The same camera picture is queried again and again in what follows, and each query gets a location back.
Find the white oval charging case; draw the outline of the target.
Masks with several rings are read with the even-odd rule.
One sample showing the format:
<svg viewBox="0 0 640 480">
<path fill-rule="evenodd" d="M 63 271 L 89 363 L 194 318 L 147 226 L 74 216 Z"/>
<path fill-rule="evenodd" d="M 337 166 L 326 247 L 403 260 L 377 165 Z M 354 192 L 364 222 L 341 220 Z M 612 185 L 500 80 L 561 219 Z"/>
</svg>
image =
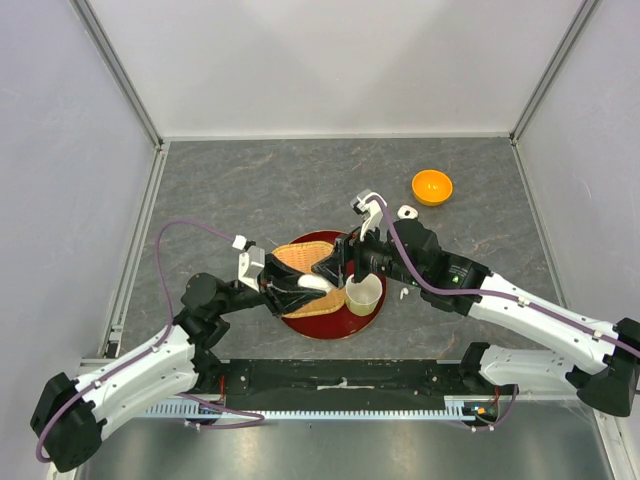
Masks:
<svg viewBox="0 0 640 480">
<path fill-rule="evenodd" d="M 334 285 L 316 274 L 303 274 L 297 281 L 299 287 L 313 289 L 329 293 L 334 289 Z"/>
</svg>

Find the white square earbud case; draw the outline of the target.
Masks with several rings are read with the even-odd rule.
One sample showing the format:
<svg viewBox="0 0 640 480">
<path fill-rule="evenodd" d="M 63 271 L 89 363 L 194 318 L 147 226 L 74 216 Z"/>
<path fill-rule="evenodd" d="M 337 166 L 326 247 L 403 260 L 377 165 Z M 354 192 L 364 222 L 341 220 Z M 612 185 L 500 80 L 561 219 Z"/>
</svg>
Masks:
<svg viewBox="0 0 640 480">
<path fill-rule="evenodd" d="M 419 216 L 418 211 L 410 206 L 410 205 L 402 205 L 398 211 L 397 211 L 397 216 L 399 219 L 417 219 Z"/>
</svg>

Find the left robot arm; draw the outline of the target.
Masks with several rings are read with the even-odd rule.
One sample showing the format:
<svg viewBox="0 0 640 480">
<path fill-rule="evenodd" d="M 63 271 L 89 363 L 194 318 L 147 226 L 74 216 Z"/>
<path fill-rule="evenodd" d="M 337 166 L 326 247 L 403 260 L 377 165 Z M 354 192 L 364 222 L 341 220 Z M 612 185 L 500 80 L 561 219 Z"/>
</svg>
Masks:
<svg viewBox="0 0 640 480">
<path fill-rule="evenodd" d="M 161 400 L 219 382 L 212 348 L 229 330 L 224 315 L 266 307 L 283 316 L 325 298 L 346 281 L 347 264 L 326 258 L 303 271 L 257 247 L 238 258 L 238 277 L 200 273 L 187 283 L 179 313 L 145 343 L 87 374 L 60 372 L 44 385 L 30 427 L 36 459 L 68 472 L 86 462 L 112 433 Z"/>
</svg>

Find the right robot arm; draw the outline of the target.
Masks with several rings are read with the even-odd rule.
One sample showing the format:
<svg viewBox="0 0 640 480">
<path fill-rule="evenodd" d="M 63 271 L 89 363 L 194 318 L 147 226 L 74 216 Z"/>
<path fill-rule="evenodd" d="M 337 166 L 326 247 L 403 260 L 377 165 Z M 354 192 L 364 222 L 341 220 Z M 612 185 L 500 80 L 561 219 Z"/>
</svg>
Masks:
<svg viewBox="0 0 640 480">
<path fill-rule="evenodd" d="M 509 354 L 482 342 L 469 346 L 458 381 L 477 394 L 492 385 L 572 388 L 588 406 L 627 417 L 639 382 L 639 323 L 590 318 L 526 292 L 488 267 L 443 250 L 416 219 L 395 221 L 386 234 L 359 229 L 334 241 L 313 273 L 336 287 L 384 276 L 420 290 L 433 308 L 499 325 L 544 346 Z"/>
</svg>

